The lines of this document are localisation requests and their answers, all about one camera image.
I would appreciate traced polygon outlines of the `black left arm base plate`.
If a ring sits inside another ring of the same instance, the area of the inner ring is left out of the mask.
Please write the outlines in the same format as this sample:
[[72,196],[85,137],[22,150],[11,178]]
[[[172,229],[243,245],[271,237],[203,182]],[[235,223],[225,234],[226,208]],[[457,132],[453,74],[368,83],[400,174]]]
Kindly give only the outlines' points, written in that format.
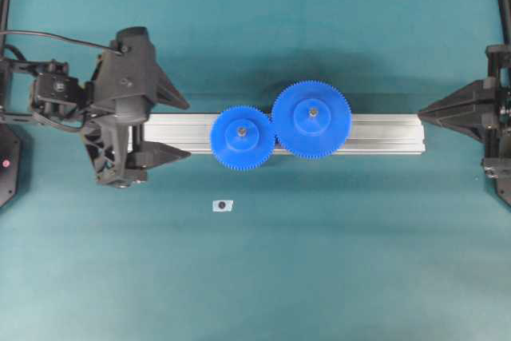
[[18,136],[5,124],[1,124],[0,145],[0,204],[3,207],[17,193],[22,147]]

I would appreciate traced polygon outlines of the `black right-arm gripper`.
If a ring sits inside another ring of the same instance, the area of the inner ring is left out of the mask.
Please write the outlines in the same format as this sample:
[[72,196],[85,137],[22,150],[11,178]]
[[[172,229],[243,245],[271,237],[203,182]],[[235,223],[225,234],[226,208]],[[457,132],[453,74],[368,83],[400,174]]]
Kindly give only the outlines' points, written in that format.
[[484,141],[481,162],[487,177],[510,177],[510,85],[501,76],[510,69],[510,45],[487,46],[488,74],[418,112],[437,127]]

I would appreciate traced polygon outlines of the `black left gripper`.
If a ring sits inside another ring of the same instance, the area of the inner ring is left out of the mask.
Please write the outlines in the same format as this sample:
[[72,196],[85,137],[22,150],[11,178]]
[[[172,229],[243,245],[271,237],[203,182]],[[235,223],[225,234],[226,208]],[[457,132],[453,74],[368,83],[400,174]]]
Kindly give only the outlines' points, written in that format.
[[191,156],[188,151],[152,141],[141,141],[129,154],[130,129],[145,123],[156,103],[176,109],[190,105],[156,63],[155,47],[145,27],[119,31],[110,47],[115,51],[101,54],[91,78],[92,97],[81,139],[96,182],[128,188],[147,179],[143,169]]

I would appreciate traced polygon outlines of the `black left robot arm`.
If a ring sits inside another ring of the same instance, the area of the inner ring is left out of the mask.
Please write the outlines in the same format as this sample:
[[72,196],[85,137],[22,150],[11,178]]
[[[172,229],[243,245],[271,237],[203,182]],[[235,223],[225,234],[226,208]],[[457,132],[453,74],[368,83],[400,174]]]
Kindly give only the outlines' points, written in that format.
[[1,121],[79,134],[97,183],[127,188],[145,182],[150,169],[190,157],[188,151],[144,138],[156,105],[188,109],[189,104],[158,64],[145,27],[120,30],[100,49],[93,76],[80,83],[69,75],[67,63],[27,61],[13,48],[16,58],[3,58],[1,67],[8,75],[33,77],[30,112],[2,113]]

